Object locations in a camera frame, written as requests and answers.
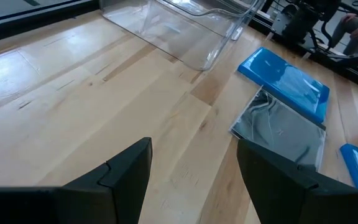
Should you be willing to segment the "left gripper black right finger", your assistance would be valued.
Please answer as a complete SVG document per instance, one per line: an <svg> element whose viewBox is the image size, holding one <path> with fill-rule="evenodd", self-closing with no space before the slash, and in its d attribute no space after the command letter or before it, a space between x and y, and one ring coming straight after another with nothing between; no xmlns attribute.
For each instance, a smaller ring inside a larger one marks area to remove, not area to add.
<svg viewBox="0 0 358 224"><path fill-rule="evenodd" d="M261 224L358 224L358 189L247 139L237 144L241 176Z"/></svg>

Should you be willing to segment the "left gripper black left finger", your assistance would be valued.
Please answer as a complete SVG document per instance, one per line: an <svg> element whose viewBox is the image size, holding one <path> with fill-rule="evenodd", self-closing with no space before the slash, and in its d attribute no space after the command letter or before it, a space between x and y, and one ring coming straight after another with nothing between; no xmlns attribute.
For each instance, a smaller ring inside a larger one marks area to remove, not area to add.
<svg viewBox="0 0 358 224"><path fill-rule="evenodd" d="M63 186L0 187L0 224L138 224L152 156L144 137Z"/></svg>

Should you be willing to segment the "clear black CD jewel case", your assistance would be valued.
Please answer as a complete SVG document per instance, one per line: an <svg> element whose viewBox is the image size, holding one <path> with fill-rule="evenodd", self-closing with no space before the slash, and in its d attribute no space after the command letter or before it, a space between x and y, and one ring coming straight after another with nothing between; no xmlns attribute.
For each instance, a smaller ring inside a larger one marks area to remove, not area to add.
<svg viewBox="0 0 358 224"><path fill-rule="evenodd" d="M229 130L287 159L319 171L325 127L314 124L260 88Z"/></svg>

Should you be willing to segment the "clear plastic bin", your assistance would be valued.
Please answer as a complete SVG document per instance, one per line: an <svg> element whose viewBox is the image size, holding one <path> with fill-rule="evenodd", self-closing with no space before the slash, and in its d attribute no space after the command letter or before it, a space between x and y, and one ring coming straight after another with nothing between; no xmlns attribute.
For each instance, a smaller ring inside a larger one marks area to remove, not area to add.
<svg viewBox="0 0 358 224"><path fill-rule="evenodd" d="M242 11L249 11L245 16L243 23L237 28L237 30L233 33L231 39L237 40L243 31L249 25L249 22L253 19L253 17L257 14L259 9L264 5L265 0L232 0L236 3L238 9Z"/></svg>
<svg viewBox="0 0 358 224"><path fill-rule="evenodd" d="M208 70L249 11L232 0L98 0L109 21L181 60Z"/></svg>

